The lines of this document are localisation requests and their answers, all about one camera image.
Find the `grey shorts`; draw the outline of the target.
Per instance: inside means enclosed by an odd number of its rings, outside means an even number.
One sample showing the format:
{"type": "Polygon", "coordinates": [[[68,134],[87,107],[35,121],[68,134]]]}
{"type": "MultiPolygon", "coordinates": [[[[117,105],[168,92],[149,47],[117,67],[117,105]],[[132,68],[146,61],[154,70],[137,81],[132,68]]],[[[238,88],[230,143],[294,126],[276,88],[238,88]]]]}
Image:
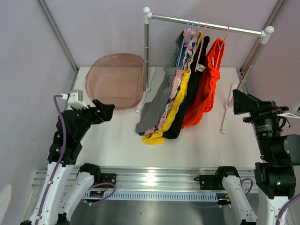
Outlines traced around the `grey shorts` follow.
{"type": "Polygon", "coordinates": [[[176,67],[176,61],[180,53],[180,47],[183,40],[184,33],[182,32],[175,41],[176,49],[174,54],[164,67],[165,76],[155,97],[151,102],[145,103],[142,109],[140,121],[135,127],[135,132],[140,136],[158,125],[163,113],[165,112],[167,101],[172,92],[173,80],[178,69],[178,67],[176,67]]]}

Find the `orange shorts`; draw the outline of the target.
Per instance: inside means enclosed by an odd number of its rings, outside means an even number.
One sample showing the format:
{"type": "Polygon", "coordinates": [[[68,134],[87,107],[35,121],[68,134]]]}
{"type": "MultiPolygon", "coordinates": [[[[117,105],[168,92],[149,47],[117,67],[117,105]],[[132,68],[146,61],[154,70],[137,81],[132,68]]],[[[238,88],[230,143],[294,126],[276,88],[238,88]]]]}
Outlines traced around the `orange shorts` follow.
{"type": "Polygon", "coordinates": [[[199,88],[196,99],[193,104],[187,107],[182,129],[197,125],[203,117],[204,113],[212,110],[214,104],[214,96],[216,91],[217,81],[220,79],[220,67],[215,69],[212,65],[212,58],[217,48],[218,42],[222,42],[221,38],[217,38],[212,44],[208,52],[206,52],[209,43],[209,37],[204,38],[202,53],[197,65],[197,70],[203,72],[202,78],[199,81],[199,88]]]}

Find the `black shorts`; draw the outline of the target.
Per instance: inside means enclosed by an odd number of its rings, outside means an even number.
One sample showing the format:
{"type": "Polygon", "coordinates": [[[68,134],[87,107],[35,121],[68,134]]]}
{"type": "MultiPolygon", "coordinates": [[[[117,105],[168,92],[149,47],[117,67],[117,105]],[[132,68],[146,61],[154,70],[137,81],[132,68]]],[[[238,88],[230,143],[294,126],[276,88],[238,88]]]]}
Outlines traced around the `black shorts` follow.
{"type": "Polygon", "coordinates": [[[197,67],[197,64],[198,64],[197,59],[198,59],[199,51],[200,51],[200,47],[196,51],[196,53],[193,57],[193,62],[191,63],[191,66],[190,66],[191,75],[190,75],[189,81],[187,83],[187,94],[186,94],[182,104],[179,106],[179,110],[176,113],[175,119],[174,119],[173,123],[171,124],[171,127],[169,128],[169,130],[167,130],[166,132],[163,133],[163,137],[166,139],[178,138],[180,131],[181,131],[183,121],[184,121],[187,107],[189,105],[193,104],[193,102],[196,99],[196,95],[197,95],[198,88],[199,88],[199,81],[203,76],[203,72],[195,70],[195,68],[197,67]]]}

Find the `pink wire hanger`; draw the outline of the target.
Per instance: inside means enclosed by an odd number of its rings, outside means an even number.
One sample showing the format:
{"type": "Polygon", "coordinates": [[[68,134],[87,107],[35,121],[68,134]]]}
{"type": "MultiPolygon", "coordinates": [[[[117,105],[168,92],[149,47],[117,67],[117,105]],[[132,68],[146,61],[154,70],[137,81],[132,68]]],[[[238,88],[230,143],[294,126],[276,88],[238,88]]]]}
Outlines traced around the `pink wire hanger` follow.
{"type": "Polygon", "coordinates": [[[230,28],[230,25],[228,25],[228,29],[226,31],[226,35],[225,35],[223,41],[218,42],[217,48],[216,48],[215,53],[213,55],[212,65],[215,69],[219,69],[219,67],[220,67],[219,60],[222,60],[222,56],[223,56],[223,53],[224,53],[225,39],[226,39],[226,37],[229,33],[229,28],[230,28]]]}
{"type": "Polygon", "coordinates": [[[202,49],[203,49],[204,36],[205,36],[205,33],[206,33],[206,29],[207,29],[207,23],[208,23],[208,21],[206,21],[205,26],[204,26],[203,38],[202,38],[202,41],[201,41],[201,46],[200,46],[198,58],[197,58],[197,61],[196,61],[195,72],[197,71],[197,65],[198,65],[198,62],[199,62],[199,59],[200,59],[200,56],[201,56],[201,53],[202,53],[202,49]]]}

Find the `yellow shorts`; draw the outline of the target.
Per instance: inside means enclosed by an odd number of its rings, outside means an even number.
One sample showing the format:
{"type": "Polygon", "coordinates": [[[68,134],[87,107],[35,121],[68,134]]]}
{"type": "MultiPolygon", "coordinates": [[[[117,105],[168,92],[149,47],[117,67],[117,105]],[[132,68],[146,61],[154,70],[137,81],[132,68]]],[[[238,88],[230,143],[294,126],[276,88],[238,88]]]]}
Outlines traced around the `yellow shorts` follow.
{"type": "Polygon", "coordinates": [[[175,119],[176,113],[179,110],[179,106],[182,104],[182,102],[187,94],[187,85],[188,85],[190,75],[191,75],[191,69],[189,69],[188,71],[183,70],[183,76],[182,76],[182,80],[180,83],[180,89],[177,92],[177,95],[175,97],[175,100],[174,100],[170,110],[168,111],[168,114],[166,116],[166,120],[165,120],[164,124],[162,125],[161,129],[158,132],[142,135],[141,137],[142,137],[142,141],[144,144],[155,145],[155,144],[160,144],[160,143],[165,142],[166,138],[163,137],[163,133],[166,132],[167,130],[169,130],[169,128],[171,127],[171,124],[173,123],[173,121],[175,119]]]}

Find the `pink shark print shorts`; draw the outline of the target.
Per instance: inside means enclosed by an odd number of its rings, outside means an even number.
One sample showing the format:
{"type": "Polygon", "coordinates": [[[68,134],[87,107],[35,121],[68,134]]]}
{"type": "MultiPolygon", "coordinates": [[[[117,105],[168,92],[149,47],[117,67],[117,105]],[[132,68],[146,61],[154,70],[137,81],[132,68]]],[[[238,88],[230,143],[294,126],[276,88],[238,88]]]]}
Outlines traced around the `pink shark print shorts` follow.
{"type": "Polygon", "coordinates": [[[183,70],[179,66],[177,71],[176,71],[176,76],[175,76],[175,78],[173,80],[173,83],[172,83],[172,92],[171,92],[170,98],[167,101],[167,105],[165,107],[165,112],[163,113],[159,124],[156,125],[154,128],[146,131],[146,133],[144,135],[151,134],[151,133],[154,133],[154,132],[158,132],[161,129],[162,125],[164,124],[164,122],[166,120],[166,116],[168,114],[168,111],[170,110],[170,108],[171,108],[171,106],[172,106],[172,104],[175,100],[177,92],[180,89],[180,83],[181,83],[181,80],[182,80],[182,76],[183,76],[183,70]]]}

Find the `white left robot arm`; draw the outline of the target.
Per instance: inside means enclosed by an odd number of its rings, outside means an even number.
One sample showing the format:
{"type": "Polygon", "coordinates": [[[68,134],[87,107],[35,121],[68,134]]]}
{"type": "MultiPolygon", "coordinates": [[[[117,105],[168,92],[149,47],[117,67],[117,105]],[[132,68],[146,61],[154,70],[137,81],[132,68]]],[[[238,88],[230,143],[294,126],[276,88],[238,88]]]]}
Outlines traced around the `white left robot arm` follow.
{"type": "Polygon", "coordinates": [[[47,174],[32,215],[23,225],[68,225],[71,217],[91,188],[102,186],[105,191],[116,191],[116,179],[106,180],[98,165],[83,164],[70,189],[65,192],[67,180],[82,150],[81,140],[92,125],[110,121],[114,105],[94,99],[93,106],[70,104],[69,110],[58,111],[58,121],[49,149],[47,174]]]}

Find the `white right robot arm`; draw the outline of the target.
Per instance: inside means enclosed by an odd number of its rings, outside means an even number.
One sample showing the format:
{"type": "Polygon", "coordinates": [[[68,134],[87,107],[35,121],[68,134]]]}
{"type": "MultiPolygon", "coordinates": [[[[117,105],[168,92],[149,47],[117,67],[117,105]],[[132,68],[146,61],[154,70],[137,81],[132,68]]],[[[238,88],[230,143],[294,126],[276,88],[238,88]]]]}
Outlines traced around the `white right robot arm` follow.
{"type": "Polygon", "coordinates": [[[282,136],[282,128],[292,117],[287,106],[277,106],[274,101],[262,101],[238,89],[233,90],[233,112],[249,113],[243,122],[251,123],[261,154],[255,164],[254,174],[259,194],[259,209],[255,214],[241,186],[241,179],[234,166],[220,166],[214,175],[194,178],[202,190],[225,190],[229,196],[236,224],[282,225],[287,208],[299,199],[295,195],[294,166],[300,164],[300,136],[282,136]]]}

